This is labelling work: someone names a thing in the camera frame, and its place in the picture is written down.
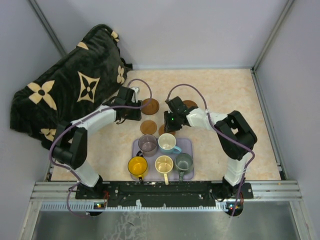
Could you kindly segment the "dark brown coaster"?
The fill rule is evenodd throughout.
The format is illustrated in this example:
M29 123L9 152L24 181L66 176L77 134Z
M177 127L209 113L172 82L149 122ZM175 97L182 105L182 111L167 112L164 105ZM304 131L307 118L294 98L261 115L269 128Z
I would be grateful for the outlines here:
M187 106L187 108L198 107L198 105L192 100L184 100L183 103Z

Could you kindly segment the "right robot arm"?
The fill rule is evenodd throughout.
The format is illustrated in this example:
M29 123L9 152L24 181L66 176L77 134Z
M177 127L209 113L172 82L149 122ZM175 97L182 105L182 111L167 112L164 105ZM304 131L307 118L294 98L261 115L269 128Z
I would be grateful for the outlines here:
M183 126L197 127L217 133L222 150L227 155L227 170L221 187L216 191L219 199L238 195L244 183L249 155L255 156L258 138L243 115L234 110L228 114L211 112L197 106L187 107L180 97L166 99L169 110L164 112L164 130L176 132Z

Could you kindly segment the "light brown small coaster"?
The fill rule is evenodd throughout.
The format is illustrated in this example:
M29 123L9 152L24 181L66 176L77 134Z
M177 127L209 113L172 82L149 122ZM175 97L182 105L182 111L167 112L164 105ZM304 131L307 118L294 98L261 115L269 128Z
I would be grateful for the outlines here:
M140 125L140 131L143 135L153 135L157 128L157 124L153 120L145 120Z
M159 134L159 136L161 136L164 133L166 133L165 132L165 125L162 124L158 129L158 134ZM176 132L175 131L171 131L171 132L169 132L169 134L172 134L174 136L176 134Z

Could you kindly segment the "brown grooved coaster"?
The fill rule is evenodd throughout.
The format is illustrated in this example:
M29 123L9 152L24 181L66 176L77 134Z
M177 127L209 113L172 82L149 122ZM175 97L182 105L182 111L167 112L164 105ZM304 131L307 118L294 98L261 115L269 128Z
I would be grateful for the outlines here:
M141 109L141 112L145 115L154 115L156 114L160 109L160 105L159 105L159 102L152 98L151 99L151 102L145 106L144 108Z

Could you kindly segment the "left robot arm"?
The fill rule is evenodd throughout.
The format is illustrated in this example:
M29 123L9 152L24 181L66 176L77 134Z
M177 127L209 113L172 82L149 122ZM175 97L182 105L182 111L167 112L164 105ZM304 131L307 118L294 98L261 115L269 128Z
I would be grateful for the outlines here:
M56 160L55 166L71 171L83 186L90 189L100 186L102 177L87 160L88 139L111 123L140 121L142 101L138 100L139 91L138 87L122 86L116 96L92 113L72 122L62 121L49 149L49 160Z

